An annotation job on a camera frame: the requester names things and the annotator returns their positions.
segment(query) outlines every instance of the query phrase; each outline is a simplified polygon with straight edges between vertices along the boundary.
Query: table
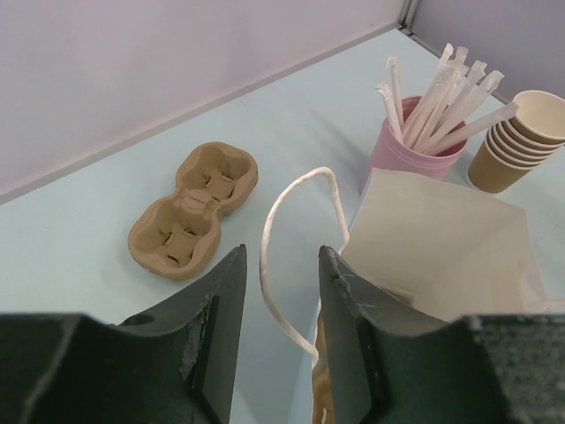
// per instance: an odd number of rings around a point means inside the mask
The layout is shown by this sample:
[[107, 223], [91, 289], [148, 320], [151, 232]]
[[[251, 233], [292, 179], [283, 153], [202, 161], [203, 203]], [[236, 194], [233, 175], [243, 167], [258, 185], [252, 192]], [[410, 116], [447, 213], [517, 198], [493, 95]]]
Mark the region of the table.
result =
[[[394, 30], [177, 125], [148, 140], [0, 206], [0, 311], [81, 311], [121, 322], [189, 283], [154, 276], [133, 261], [126, 238], [154, 200], [172, 193], [177, 167], [200, 143], [222, 140], [251, 153], [260, 181], [222, 220], [210, 269], [233, 246], [248, 249], [234, 424], [310, 420], [309, 358], [280, 331], [259, 286], [262, 226], [275, 197], [312, 168], [334, 170], [351, 218], [358, 184], [385, 116], [373, 87], [399, 56], [405, 95], [421, 94], [437, 58]], [[489, 99], [480, 114], [499, 107]], [[448, 181], [464, 173], [475, 137]], [[531, 239], [546, 290], [565, 298], [565, 172], [561, 151], [497, 197], [528, 210]], [[340, 245], [323, 178], [283, 203], [270, 244], [270, 282], [278, 304], [303, 334], [312, 334], [320, 245]]]

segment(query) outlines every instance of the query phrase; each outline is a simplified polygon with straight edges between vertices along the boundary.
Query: white twisted paper handle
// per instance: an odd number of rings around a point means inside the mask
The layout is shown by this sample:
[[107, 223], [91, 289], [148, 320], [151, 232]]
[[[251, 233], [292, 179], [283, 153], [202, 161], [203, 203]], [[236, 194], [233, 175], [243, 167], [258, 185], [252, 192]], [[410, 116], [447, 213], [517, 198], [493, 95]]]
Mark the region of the white twisted paper handle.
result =
[[[292, 327], [292, 325], [290, 325], [290, 323], [284, 317], [283, 313], [276, 306], [275, 301], [271, 296], [271, 292], [268, 288], [268, 283], [267, 283], [267, 248], [268, 248], [268, 241], [271, 238], [271, 228], [273, 227], [273, 220], [275, 219], [276, 211], [281, 206], [281, 203], [283, 203], [284, 198], [297, 186], [300, 186], [308, 179], [313, 178], [317, 175], [323, 175], [328, 179], [330, 194], [332, 196], [332, 202], [334, 203], [335, 214], [337, 215], [337, 221], [340, 224], [343, 235], [343, 244], [339, 252], [341, 252], [343, 248], [347, 245], [350, 239], [350, 233], [347, 229], [347, 223], [345, 222], [345, 214], [343, 213], [343, 206], [339, 198], [337, 183], [335, 181], [335, 174], [331, 169], [323, 166], [321, 168], [316, 168], [315, 170], [311, 170], [307, 174], [293, 181], [276, 198], [273, 207], [268, 213], [267, 220], [265, 221], [265, 226], [263, 227], [263, 236], [261, 238], [261, 249], [260, 249], [260, 258], [259, 258], [259, 280], [260, 280], [261, 292], [263, 293], [263, 299], [265, 300], [265, 304], [267, 305], [268, 310], [271, 311], [271, 314], [274, 316], [276, 321], [281, 326], [282, 330], [286, 333], [286, 335], [294, 343], [296, 343], [302, 349], [304, 349], [305, 351], [307, 351], [312, 355], [312, 367], [314, 367], [318, 362], [318, 358], [319, 358], [318, 350], [316, 349], [314, 344], [306, 340], [300, 333], [298, 333], [298, 331], [294, 327]], [[318, 313], [320, 312], [320, 305], [321, 303], [318, 302]]]

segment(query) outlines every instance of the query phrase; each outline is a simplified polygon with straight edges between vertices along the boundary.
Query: pink cup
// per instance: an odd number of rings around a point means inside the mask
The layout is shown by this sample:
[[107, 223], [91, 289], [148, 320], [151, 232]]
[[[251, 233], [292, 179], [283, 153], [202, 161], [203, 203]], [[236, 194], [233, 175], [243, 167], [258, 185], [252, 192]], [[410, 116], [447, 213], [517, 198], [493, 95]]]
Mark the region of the pink cup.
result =
[[[421, 96], [414, 96], [403, 100], [404, 121], [416, 108], [420, 98]], [[462, 122], [451, 132], [464, 126], [465, 123]], [[388, 121], [385, 119], [371, 155], [371, 164], [361, 182], [359, 191], [363, 192], [373, 168], [379, 168], [380, 170], [403, 170], [443, 181], [451, 165], [457, 162], [457, 159], [463, 153], [466, 144], [467, 140], [464, 140], [437, 156], [422, 155], [404, 146], [393, 135], [390, 125], [388, 125]]]

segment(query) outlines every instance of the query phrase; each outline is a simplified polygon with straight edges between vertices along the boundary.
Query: straw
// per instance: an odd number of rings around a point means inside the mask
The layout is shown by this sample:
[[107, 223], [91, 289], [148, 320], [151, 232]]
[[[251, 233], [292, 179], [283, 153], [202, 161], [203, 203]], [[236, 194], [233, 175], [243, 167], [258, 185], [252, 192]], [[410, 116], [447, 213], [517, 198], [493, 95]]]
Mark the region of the straw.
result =
[[454, 121], [454, 125], [464, 121], [469, 115], [474, 113], [486, 98], [498, 87], [504, 74], [498, 71], [492, 71], [486, 75], [483, 82], [470, 95], [464, 99], [461, 104], [453, 111], [450, 119]]
[[448, 62], [451, 55], [453, 55], [453, 46], [447, 43], [445, 45], [445, 48], [443, 49], [443, 53], [441, 53], [440, 62], [438, 63], [436, 71], [438, 71], [444, 64]]
[[[473, 75], [473, 79], [480, 75], [481, 71], [476, 71]], [[465, 98], [463, 98], [459, 104], [453, 108], [448, 108], [445, 113], [448, 113], [448, 118], [442, 123], [441, 118], [438, 125], [440, 128], [430, 137], [429, 140], [425, 141], [425, 145], [422, 146], [423, 150], [430, 149], [434, 144], [438, 143], [443, 137], [445, 137], [453, 128], [455, 128], [460, 122], [463, 122], [469, 115], [475, 112], [481, 104], [486, 100], [486, 98], [498, 87], [501, 79], [504, 77], [502, 73], [498, 71], [492, 71], [478, 86], [473, 93], [470, 93]]]
[[387, 111], [387, 119], [392, 133], [396, 136], [398, 140], [403, 142], [403, 132], [400, 129], [400, 123], [398, 122], [398, 115], [396, 114], [395, 102], [393, 99], [392, 91], [386, 82], [381, 82], [377, 87], [377, 91], [382, 94], [383, 101], [385, 103], [385, 110]]
[[404, 125], [403, 115], [403, 97], [400, 91], [400, 72], [398, 71], [398, 57], [388, 58], [388, 67], [390, 68], [390, 76], [392, 78], [392, 94], [395, 99], [396, 115], [400, 127]]
[[416, 105], [416, 108], [414, 108], [408, 119], [406, 119], [406, 122], [404, 122], [403, 135], [405, 135], [406, 133], [413, 133], [412, 126], [414, 125], [414, 121], [419, 116], [422, 108], [425, 106], [426, 101], [428, 100], [430, 94], [435, 89], [436, 80], [439, 76], [439, 73], [443, 69], [444, 65], [448, 62], [452, 54], [453, 54], [453, 46], [447, 43], [445, 49], [443, 50], [443, 53], [441, 54], [440, 62], [438, 63], [438, 67], [435, 70], [435, 74], [432, 77], [432, 82], [430, 83], [424, 95], [422, 95], [422, 98], [420, 99], [420, 102]]
[[453, 100], [453, 102], [451, 102], [451, 104], [448, 106], [445, 112], [443, 112], [443, 115], [441, 115], [438, 126], [443, 125], [448, 120], [448, 117], [467, 98], [467, 96], [471, 93], [471, 90], [477, 85], [478, 81], [485, 76], [485, 68], [486, 68], [485, 62], [479, 62], [478, 60], [475, 61], [475, 63], [471, 67], [471, 70], [469, 71], [469, 75], [467, 76], [467, 81], [465, 82], [463, 88], [456, 96], [456, 98]]
[[466, 47], [458, 47], [456, 58], [453, 60], [454, 64], [463, 64], [465, 62], [465, 59], [467, 58], [467, 55], [469, 55], [469, 49], [467, 49]]
[[516, 115], [517, 111], [518, 111], [518, 105], [514, 102], [511, 102], [506, 106], [503, 106], [495, 110], [494, 112], [489, 113], [488, 115], [484, 115], [483, 117], [477, 119], [476, 121], [464, 126], [460, 130], [452, 132], [445, 139], [435, 144], [424, 153], [426, 155], [436, 156], [439, 153], [444, 152], [449, 148], [452, 148], [461, 141], [467, 140], [473, 135], [488, 129], [494, 124], [504, 121], [506, 119], [510, 119], [511, 117]]
[[445, 64], [437, 72], [435, 81], [433, 82], [433, 89], [427, 94], [426, 98], [422, 97], [420, 100], [419, 104], [423, 104], [420, 109], [420, 113], [404, 135], [404, 142], [406, 146], [414, 148], [419, 139], [420, 133], [425, 128], [426, 123], [428, 122], [428, 119], [433, 113], [435, 107], [438, 105], [438, 102], [440, 102], [446, 94], [448, 84], [453, 79], [457, 70], [457, 66]]
[[414, 150], [422, 151], [425, 150], [431, 144], [429, 143], [429, 138], [432, 135], [432, 131], [440, 120], [441, 114], [446, 109], [449, 99], [457, 89], [459, 82], [463, 79], [464, 74], [469, 70], [467, 66], [458, 65], [453, 72], [453, 75], [445, 87], [444, 94], [439, 99], [435, 109], [433, 110], [430, 117], [427, 119], [426, 125], [422, 129], [422, 133], [419, 135], [418, 140], [414, 144]]

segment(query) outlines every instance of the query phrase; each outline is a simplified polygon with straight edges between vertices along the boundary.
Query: paper cup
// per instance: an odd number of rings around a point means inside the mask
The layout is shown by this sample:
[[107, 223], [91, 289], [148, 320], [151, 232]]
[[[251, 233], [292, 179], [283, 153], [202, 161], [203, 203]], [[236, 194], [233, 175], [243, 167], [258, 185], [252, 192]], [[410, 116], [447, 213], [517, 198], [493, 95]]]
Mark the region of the paper cup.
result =
[[496, 156], [487, 143], [483, 143], [471, 162], [467, 176], [475, 188], [487, 193], [500, 193], [530, 172], [532, 167], [519, 167], [505, 163]]
[[497, 153], [500, 151], [503, 159], [509, 159], [513, 163], [519, 165], [524, 165], [524, 163], [542, 163], [547, 158], [547, 155], [526, 155], [515, 150], [511, 146], [508, 146], [505, 140], [499, 135], [496, 126], [493, 126], [490, 130], [488, 130], [486, 137], [489, 139], [491, 148], [494, 148]]
[[513, 141], [525, 146], [527, 148], [534, 148], [540, 152], [554, 152], [560, 148], [563, 144], [543, 144], [537, 141], [530, 140], [523, 136], [513, 125], [511, 121], [502, 121], [500, 126], [506, 131], [506, 133], [512, 138]]
[[537, 160], [536, 162], [528, 162], [522, 159], [516, 159], [515, 157], [509, 155], [504, 150], [502, 150], [502, 148], [500, 148], [497, 142], [493, 140], [493, 136], [490, 133], [486, 136], [485, 144], [487, 144], [487, 147], [490, 149], [493, 155], [495, 155], [498, 159], [500, 159], [503, 163], [507, 165], [513, 165], [519, 168], [522, 167], [528, 168], [532, 166], [537, 166], [543, 162], [540, 160]]
[[516, 152], [518, 154], [542, 158], [551, 155], [558, 149], [554, 148], [553, 150], [540, 150], [537, 148], [525, 146], [524, 144], [520, 144], [510, 136], [510, 134], [504, 129], [504, 125], [501, 122], [494, 125], [493, 128], [494, 132], [498, 134], [499, 138], [504, 141], [504, 145], [512, 152]]
[[542, 144], [565, 141], [565, 100], [545, 91], [518, 93], [514, 102], [520, 107], [512, 125], [524, 137]]

